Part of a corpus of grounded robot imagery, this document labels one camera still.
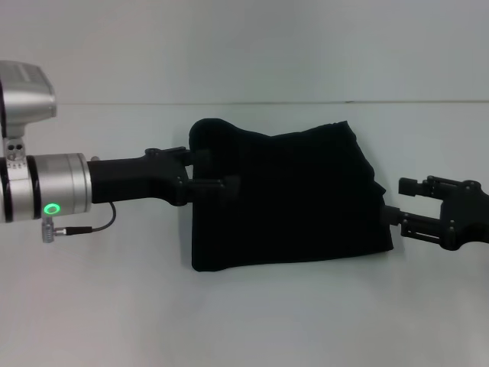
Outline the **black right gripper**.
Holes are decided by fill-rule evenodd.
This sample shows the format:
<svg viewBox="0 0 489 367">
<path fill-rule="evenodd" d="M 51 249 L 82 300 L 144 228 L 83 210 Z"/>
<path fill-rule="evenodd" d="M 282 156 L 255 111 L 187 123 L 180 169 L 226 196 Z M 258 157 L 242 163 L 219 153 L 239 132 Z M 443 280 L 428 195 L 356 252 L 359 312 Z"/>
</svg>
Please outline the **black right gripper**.
<svg viewBox="0 0 489 367">
<path fill-rule="evenodd" d="M 457 251 L 469 242 L 488 243 L 488 195 L 479 182 L 434 176 L 418 182 L 402 177 L 398 193 L 441 198 L 442 201 L 438 219 L 384 206 L 381 222 L 400 226 L 402 237 L 434 243 L 449 251 Z"/>
</svg>

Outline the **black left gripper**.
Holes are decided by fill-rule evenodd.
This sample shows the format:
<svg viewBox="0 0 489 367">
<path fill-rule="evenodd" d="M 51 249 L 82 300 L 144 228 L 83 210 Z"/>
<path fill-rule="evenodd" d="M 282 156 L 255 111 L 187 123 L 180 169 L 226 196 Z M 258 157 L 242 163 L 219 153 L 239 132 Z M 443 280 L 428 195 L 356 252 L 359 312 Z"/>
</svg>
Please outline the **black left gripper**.
<svg viewBox="0 0 489 367">
<path fill-rule="evenodd" d="M 188 180 L 186 167 L 208 166 L 210 161 L 208 150 L 185 147 L 147 148 L 139 158 L 90 161 L 92 202 L 157 198 L 172 206 L 226 206 L 238 197 L 239 177 Z"/>
</svg>

